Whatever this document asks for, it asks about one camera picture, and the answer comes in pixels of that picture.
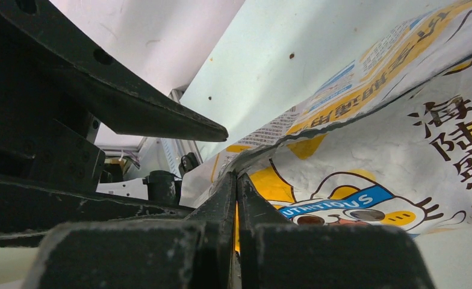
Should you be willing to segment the pet food bag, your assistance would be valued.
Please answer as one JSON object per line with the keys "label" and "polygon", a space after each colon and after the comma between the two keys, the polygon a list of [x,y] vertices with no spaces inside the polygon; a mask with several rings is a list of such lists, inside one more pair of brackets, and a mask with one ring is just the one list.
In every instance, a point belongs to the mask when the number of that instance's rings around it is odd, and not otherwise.
{"label": "pet food bag", "polygon": [[199,207],[247,173],[298,225],[472,226],[472,1],[404,21],[309,99],[184,176]]}

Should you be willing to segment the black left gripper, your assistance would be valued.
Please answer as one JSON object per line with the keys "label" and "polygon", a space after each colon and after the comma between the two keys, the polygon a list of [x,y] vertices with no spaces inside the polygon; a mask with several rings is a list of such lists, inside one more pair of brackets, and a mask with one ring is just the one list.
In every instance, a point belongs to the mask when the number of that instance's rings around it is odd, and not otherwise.
{"label": "black left gripper", "polygon": [[51,2],[0,1],[0,247],[37,247],[66,222],[183,219],[193,211],[78,191],[96,189],[104,153],[64,124],[65,113],[83,112],[36,69],[118,134],[211,142],[229,135],[131,72]]}

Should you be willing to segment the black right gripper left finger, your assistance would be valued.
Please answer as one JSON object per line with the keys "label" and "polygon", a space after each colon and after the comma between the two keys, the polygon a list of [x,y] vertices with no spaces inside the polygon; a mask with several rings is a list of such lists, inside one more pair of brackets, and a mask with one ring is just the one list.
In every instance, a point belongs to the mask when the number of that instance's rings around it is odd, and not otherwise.
{"label": "black right gripper left finger", "polygon": [[65,223],[23,288],[231,288],[236,175],[182,220]]}

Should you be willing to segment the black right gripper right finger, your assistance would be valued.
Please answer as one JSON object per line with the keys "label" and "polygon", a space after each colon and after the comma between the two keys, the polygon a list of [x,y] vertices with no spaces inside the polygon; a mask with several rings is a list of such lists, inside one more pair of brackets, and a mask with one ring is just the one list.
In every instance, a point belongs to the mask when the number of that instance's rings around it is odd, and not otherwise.
{"label": "black right gripper right finger", "polygon": [[392,226],[295,225],[237,184],[243,288],[433,288],[413,239]]}

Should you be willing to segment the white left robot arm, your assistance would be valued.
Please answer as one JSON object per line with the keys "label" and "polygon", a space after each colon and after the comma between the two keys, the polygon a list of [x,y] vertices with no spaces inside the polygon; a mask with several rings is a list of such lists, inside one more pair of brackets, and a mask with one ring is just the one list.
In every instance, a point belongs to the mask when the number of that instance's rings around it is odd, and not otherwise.
{"label": "white left robot arm", "polygon": [[50,1],[0,1],[0,247],[37,247],[65,222],[188,214],[175,173],[124,181],[95,144],[118,134],[224,141],[218,123],[159,92]]}

